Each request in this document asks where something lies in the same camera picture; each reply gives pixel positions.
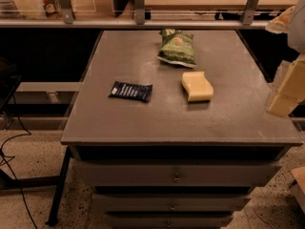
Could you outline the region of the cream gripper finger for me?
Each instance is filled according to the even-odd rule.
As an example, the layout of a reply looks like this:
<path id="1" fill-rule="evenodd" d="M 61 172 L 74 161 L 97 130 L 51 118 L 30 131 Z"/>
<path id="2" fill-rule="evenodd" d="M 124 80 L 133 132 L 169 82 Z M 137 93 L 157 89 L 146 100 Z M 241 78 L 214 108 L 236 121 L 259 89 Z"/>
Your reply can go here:
<path id="1" fill-rule="evenodd" d="M 305 99 L 305 55 L 295 61 L 283 60 L 276 70 L 271 92 L 267 98 L 267 112 L 289 115 Z"/>

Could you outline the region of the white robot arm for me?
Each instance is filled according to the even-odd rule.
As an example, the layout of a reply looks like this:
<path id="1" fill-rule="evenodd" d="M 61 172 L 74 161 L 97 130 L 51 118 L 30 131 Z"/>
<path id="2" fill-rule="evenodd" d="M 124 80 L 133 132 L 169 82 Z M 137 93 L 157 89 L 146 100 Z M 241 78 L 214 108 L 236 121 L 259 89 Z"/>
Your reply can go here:
<path id="1" fill-rule="evenodd" d="M 272 33 L 286 33 L 288 46 L 299 53 L 292 63 L 282 61 L 277 68 L 267 112 L 272 115 L 289 115 L 305 100 L 305 0 L 283 11 L 265 27 Z"/>

